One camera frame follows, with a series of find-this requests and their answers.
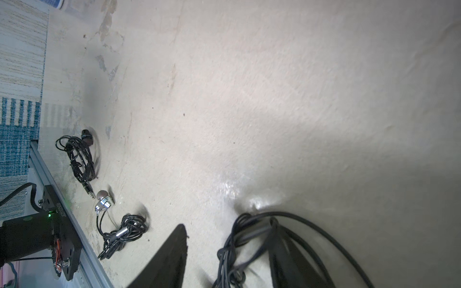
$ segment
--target coiled black cable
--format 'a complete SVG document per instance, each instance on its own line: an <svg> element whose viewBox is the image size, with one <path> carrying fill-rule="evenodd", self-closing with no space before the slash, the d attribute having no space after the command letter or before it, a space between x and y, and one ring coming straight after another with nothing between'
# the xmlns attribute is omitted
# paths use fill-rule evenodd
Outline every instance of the coiled black cable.
<svg viewBox="0 0 461 288"><path fill-rule="evenodd" d="M122 223L119 230L114 230L111 233L104 233L101 229L101 223L105 210L98 221L99 215L96 216L96 227L99 234L104 238L104 246L102 252L98 255L99 260L109 259L115 251L122 250L125 243L132 242L141 238L142 234L147 231L146 219L139 215L126 214L122 217ZM126 228L127 231L121 236L117 236L118 232Z"/></svg>
<svg viewBox="0 0 461 288"><path fill-rule="evenodd" d="M67 143L65 145L61 142L63 139L67 139ZM76 136L65 135L56 140L55 146L59 150L67 153L67 156L69 156L71 161L72 172L74 173L75 178L83 185L85 191L94 199L95 193L89 182L96 178L96 172L88 144Z"/></svg>
<svg viewBox="0 0 461 288"><path fill-rule="evenodd" d="M212 288L230 288L231 285L237 288L241 288L243 286L243 283L245 282L245 273L243 272L243 270L250 263L255 261L260 255L262 255L265 251L267 251L268 243L271 241L274 235L271 235L272 230L269 231L269 234L266 237L264 243L254 253L253 257L249 261L243 264L240 264L238 266L234 266L234 263L236 260L236 247L237 247L235 243L235 236L237 233L243 231L244 229L257 224L259 221L261 221L261 219L265 217L272 217L272 219L276 221L276 219L273 218L276 216L294 219L296 221L299 221L309 226L310 228L312 228L313 230L321 234L345 256L345 258L352 264L352 266L355 268L357 273L363 279L365 284L369 288L374 288L374 285L372 284L371 280L368 278L364 270L360 267L357 261L349 254L349 252L347 252L347 250L344 247L342 247L341 244L339 244L338 241L336 241L330 234L328 234L326 231L324 231L323 229L321 229L319 226L315 225L314 223L298 215L291 214L288 212L265 212L265 213L261 213L261 214L254 215L254 216L251 216L248 213L244 213L240 215L235 220L234 225L232 226L231 233L229 237L227 238L224 244L224 247L218 250L218 259L219 259L218 277L216 281L214 282ZM284 233L288 235L289 238L296 241L312 257L316 265L319 267L328 287L334 288L335 285L333 283L333 280L330 277L330 274L328 273L328 270L326 269L325 265L323 264L322 260L317 255L317 253L312 249L312 247L310 247L310 245L305 240L303 240L299 235L297 235L290 229L284 226L281 226L281 225L279 225L279 227L282 229Z"/></svg>

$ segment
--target screw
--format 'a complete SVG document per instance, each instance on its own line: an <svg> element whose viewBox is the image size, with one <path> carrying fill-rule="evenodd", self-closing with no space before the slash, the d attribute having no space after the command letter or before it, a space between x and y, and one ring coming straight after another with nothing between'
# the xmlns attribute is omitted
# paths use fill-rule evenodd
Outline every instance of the screw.
<svg viewBox="0 0 461 288"><path fill-rule="evenodd" d="M69 258L67 258L66 260L62 261L62 265L64 267L67 267L71 264L71 260Z"/></svg>

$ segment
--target metal rail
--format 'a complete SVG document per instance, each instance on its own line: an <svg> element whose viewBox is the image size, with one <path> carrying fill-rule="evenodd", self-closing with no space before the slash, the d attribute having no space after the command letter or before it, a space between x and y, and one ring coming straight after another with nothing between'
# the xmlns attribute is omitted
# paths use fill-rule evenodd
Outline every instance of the metal rail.
<svg viewBox="0 0 461 288"><path fill-rule="evenodd" d="M83 233L82 228L78 224L77 219L75 218L74 214L72 214L72 211L67 206L64 196L59 190L58 185L56 185L56 182L51 176L51 173L48 170L45 162L41 158L40 153L38 152L38 142L37 141L30 142L30 161L29 163L37 171L38 177L40 181L42 182L43 186L45 185L53 186L59 200L63 204L63 208L65 212L67 213L67 216L69 217L72 225L77 231L78 236L80 237L80 240L82 241L83 248L80 254L80 265L78 268L81 269L81 273L84 277L86 277L88 284L90 284L92 288L113 288L113 285L111 281L109 280L109 277L107 277L106 272L102 268L102 265L99 262L95 252L93 251L93 248L89 244L85 234Z"/></svg>

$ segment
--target black plastic piece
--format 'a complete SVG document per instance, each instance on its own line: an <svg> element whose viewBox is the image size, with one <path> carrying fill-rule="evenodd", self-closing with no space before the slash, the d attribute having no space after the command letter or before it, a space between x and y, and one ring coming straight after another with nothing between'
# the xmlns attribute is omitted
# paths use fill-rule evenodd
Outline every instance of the black plastic piece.
<svg viewBox="0 0 461 288"><path fill-rule="evenodd" d="M186 238L186 228L179 224L128 288L180 288L186 268Z"/></svg>
<svg viewBox="0 0 461 288"><path fill-rule="evenodd" d="M282 227L276 231L268 249L273 287L329 288Z"/></svg>
<svg viewBox="0 0 461 288"><path fill-rule="evenodd" d="M93 145L93 135L89 132L89 130L82 130L82 137L80 137L88 146Z"/></svg>

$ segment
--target black electronic device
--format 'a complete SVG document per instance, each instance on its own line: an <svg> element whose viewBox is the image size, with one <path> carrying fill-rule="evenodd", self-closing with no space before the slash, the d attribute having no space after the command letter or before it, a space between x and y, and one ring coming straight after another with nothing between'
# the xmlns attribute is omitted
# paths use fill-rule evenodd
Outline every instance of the black electronic device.
<svg viewBox="0 0 461 288"><path fill-rule="evenodd" d="M2 203L28 186L32 186L30 201L34 206L36 185L33 183L21 186ZM71 280L78 268L82 242L51 185L43 189L43 208L35 205L34 209L38 213L3 222L0 227L0 265L51 247L53 265Z"/></svg>
<svg viewBox="0 0 461 288"><path fill-rule="evenodd" d="M43 209L50 211L55 220L53 229L59 239L61 268L65 278L71 280L78 269L82 242L51 185L43 187Z"/></svg>

